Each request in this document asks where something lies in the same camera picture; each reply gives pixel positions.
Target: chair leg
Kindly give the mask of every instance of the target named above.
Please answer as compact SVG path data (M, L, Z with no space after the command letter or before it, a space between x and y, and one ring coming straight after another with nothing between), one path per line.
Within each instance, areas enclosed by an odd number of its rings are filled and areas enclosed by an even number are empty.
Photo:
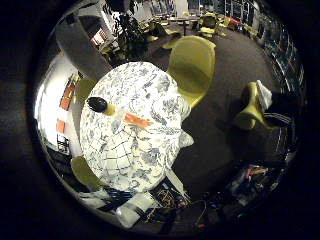
M233 125L237 126L242 130L252 130L256 125L256 120L248 116L244 112L240 112L237 116L233 119Z
M162 46L163 49L172 49L182 36L180 34L172 35L171 39Z

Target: floor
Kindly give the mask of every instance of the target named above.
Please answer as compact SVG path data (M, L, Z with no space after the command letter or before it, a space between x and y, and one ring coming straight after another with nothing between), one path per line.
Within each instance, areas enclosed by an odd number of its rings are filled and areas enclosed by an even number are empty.
M181 149L173 166L194 199L206 191L218 190L239 161L272 154L275 146L270 146L270 142L279 137L278 132L271 133L260 126L251 132L232 126L233 117L243 107L240 96L248 82L260 79L271 90L277 90L279 85L274 80L271 63L256 42L241 33L223 31L226 37L209 39L216 44L213 84L182 126L195 143ZM187 35L190 34L196 32L189 30ZM151 43L145 59L162 70L167 69L170 56L169 50L161 48L165 41L159 39Z

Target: chair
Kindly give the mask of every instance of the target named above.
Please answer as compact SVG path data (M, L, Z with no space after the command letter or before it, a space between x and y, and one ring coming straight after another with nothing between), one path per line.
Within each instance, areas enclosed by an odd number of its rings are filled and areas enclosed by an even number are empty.
M180 38L172 49L167 72L179 93L195 107L207 93L214 74L215 44L197 36Z
M257 84L249 82L242 92L241 99L245 101L246 107L237 114L233 120L233 124L243 130L252 130L258 121L268 130L277 127L271 125L263 116L258 98Z
M78 81L74 90L74 97L76 98L75 101L79 101L84 104L96 84L96 81L87 78L82 78Z
M105 185L92 172L83 156L71 159L71 169L76 179L91 191L96 191Z
M247 30L250 33L250 35L252 35L254 37L257 36L257 34L258 34L258 31L253 29L253 27L249 26L248 24L244 24L243 28L245 30Z
M223 18L221 18L221 21L219 21L219 26L227 28L229 26L229 23L230 23L230 18L224 16Z
M155 28L160 37L171 36L171 39L162 46L164 49L172 49L176 42L182 37L182 33L179 31L173 31L170 29L165 29L161 24L156 23Z
M161 20L160 24L162 26L168 26L168 25L170 25L170 21L169 20Z
M202 23L200 28L201 35L205 37L212 37L216 32L217 19L213 15L205 15L202 17Z
M189 12L182 12L182 16L184 17L189 17L190 13ZM189 25L190 22L189 21L178 21L178 25L183 26L183 25Z
M150 21L149 22L149 32L148 32L148 35L147 35L147 42L153 42L153 41L158 39L158 37L152 35L152 33L155 30L155 28L156 28L156 22L155 21Z
M72 119L78 139L80 137L81 111L87 97L89 96L96 83L96 81L87 78L82 78L76 83L73 95L73 104L75 105L75 107L72 110Z

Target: black and white tablecloth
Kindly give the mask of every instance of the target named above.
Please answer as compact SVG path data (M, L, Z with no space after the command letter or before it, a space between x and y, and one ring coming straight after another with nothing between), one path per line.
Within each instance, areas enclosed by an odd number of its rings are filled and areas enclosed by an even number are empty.
M193 144L181 129L190 114L170 75L148 62L123 64L106 74L89 97L101 97L117 108L150 119L141 128L90 110L85 104L80 144L94 174L120 191L145 192L171 169L182 147Z

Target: table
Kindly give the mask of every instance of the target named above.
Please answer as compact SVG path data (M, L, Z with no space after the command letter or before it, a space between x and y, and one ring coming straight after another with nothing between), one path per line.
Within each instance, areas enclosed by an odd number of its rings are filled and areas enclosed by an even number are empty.
M133 194L156 187L180 148L193 144L181 129L191 111L188 102L172 77L151 63L131 62L113 69L89 97L102 97L153 123L140 128L96 113L85 104L80 145L89 167L110 187Z
M183 22L183 35L186 36L186 34L187 34L186 22L192 21L192 20L199 20L199 17L197 17L197 16L170 17L168 20L172 21L172 22Z

